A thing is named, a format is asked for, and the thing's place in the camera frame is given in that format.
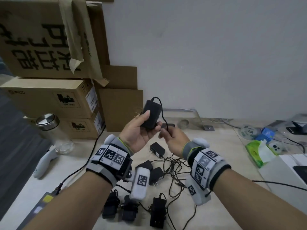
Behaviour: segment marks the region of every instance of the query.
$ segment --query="yellow sticker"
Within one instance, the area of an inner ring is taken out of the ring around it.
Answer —
[[[44,197],[43,202],[48,203],[48,202],[50,202],[52,199],[53,199],[53,197],[52,197],[51,195],[47,194],[47,195]]]

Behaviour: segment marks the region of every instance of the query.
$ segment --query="white wall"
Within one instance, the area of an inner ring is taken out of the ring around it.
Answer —
[[[307,112],[307,0],[103,4],[112,65],[138,68],[144,102],[201,117]]]

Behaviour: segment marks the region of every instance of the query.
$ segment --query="metal lid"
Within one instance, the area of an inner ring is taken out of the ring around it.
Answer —
[[[42,131],[49,131],[58,125],[59,118],[54,114],[45,114],[36,120],[36,126]]]

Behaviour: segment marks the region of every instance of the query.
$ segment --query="glass jar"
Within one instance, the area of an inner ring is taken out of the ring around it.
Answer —
[[[75,144],[68,135],[59,127],[59,118],[54,114],[45,114],[36,120],[36,126],[42,134],[50,139],[59,154],[71,152]]]

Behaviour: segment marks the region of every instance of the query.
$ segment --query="white desk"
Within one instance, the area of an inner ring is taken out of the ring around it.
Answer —
[[[194,137],[205,138],[210,143],[211,148],[228,161],[233,170],[249,179],[262,180],[257,168],[251,162],[244,144],[238,137],[236,130],[225,124],[212,123],[212,125],[214,126],[215,131],[185,130],[184,132],[190,139],[193,139]],[[99,148],[99,146],[103,143],[109,134],[110,133],[107,132],[102,134],[101,138],[98,140],[96,149]],[[158,139],[158,135],[156,135],[149,141],[144,149],[133,156],[133,168],[146,160],[157,159],[154,154],[149,152],[149,146],[154,142],[158,142],[162,147],[166,149],[165,156],[171,156],[165,141],[163,139]],[[29,178],[28,182],[1,220],[0,229],[15,230],[45,192],[53,191],[67,175],[79,169],[86,162],[92,150],[94,140],[79,140],[75,141],[75,143],[75,150],[71,154],[61,155],[57,160],[55,160],[52,163],[52,166],[50,166],[49,171],[41,180],[37,180],[32,176]],[[153,162],[154,168],[158,166],[162,167],[163,162]],[[189,171],[187,167],[184,167],[182,172],[184,170]],[[64,186],[70,185],[83,173],[84,170],[73,177],[71,180],[68,180]],[[158,197],[159,193],[164,193],[167,197],[167,203],[169,203],[172,200],[168,195],[170,183],[171,177],[170,175],[166,175],[163,180],[159,181],[158,186],[149,186],[147,196],[145,200],[142,201],[142,204],[145,207],[148,207],[152,203],[153,197]],[[118,184],[128,189],[131,188],[131,183],[121,181]],[[116,189],[118,190],[119,198],[121,201],[123,201],[123,197],[128,193],[122,190],[120,187],[116,187]],[[177,185],[173,185],[172,191],[174,193],[178,193],[179,190],[180,188],[177,187]],[[210,202],[197,207],[196,215],[189,222],[186,229],[240,229],[238,224],[230,216],[230,214],[227,212],[215,194],[212,193],[211,196],[212,199]],[[118,221],[118,214],[112,221],[104,220],[100,216],[93,229],[151,228],[149,226],[150,214],[147,213],[142,207],[139,207],[138,210],[139,213],[137,214],[136,220],[132,224]],[[179,199],[170,205],[169,213],[176,229],[181,230],[186,221],[194,213],[194,203],[187,190],[184,190]],[[171,223],[167,217],[164,229],[172,229],[170,226]]]

